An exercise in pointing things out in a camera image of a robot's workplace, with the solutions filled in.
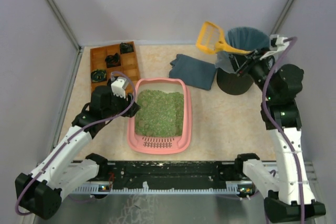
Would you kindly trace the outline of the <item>yellow plastic litter scoop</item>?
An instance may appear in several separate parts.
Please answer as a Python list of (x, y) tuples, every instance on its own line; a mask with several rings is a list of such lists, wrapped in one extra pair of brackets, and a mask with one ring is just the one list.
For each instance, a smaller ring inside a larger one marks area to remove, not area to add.
[(225, 40), (223, 29), (211, 22), (203, 23), (196, 41), (196, 47), (206, 54), (215, 54), (219, 51), (238, 55), (250, 53), (250, 51), (230, 46)]

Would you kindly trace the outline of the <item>pink litter box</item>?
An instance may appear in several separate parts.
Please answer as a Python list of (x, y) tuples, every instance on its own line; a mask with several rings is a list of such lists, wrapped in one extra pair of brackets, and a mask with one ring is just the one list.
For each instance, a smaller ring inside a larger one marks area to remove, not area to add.
[(149, 137), (135, 132), (135, 118), (129, 118), (127, 128), (128, 145), (137, 152), (167, 155), (180, 153), (189, 146), (192, 136), (192, 100), (186, 84), (180, 79), (143, 78), (135, 85), (136, 95), (143, 90), (160, 90), (166, 93), (179, 92), (184, 95), (183, 128), (180, 136)]

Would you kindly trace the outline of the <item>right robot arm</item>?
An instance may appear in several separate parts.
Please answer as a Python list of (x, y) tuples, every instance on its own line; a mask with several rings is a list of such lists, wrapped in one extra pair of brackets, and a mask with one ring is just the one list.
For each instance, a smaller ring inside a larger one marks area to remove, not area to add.
[(261, 89), (261, 117), (269, 131), (278, 176), (273, 177), (254, 153), (239, 154), (235, 165), (264, 198), (265, 214), (272, 223), (304, 223), (326, 214), (325, 205), (312, 192), (301, 147), (301, 118), (295, 101), (302, 91), (304, 71), (292, 64), (279, 65), (271, 52), (257, 49), (237, 65), (237, 76), (248, 75)]

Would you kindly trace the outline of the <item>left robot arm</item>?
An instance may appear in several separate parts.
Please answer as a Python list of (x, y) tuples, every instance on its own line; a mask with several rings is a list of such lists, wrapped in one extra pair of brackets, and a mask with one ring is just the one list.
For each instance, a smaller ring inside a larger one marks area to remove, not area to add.
[(109, 170), (108, 160), (99, 154), (89, 154), (75, 168), (68, 166), (114, 119), (135, 116), (140, 109), (135, 96), (135, 90), (126, 93), (124, 87), (114, 83), (95, 88), (90, 102), (76, 115), (61, 142), (29, 174), (20, 173), (16, 177), (15, 212), (19, 216), (35, 214), (48, 220), (64, 199), (84, 182), (105, 178)]

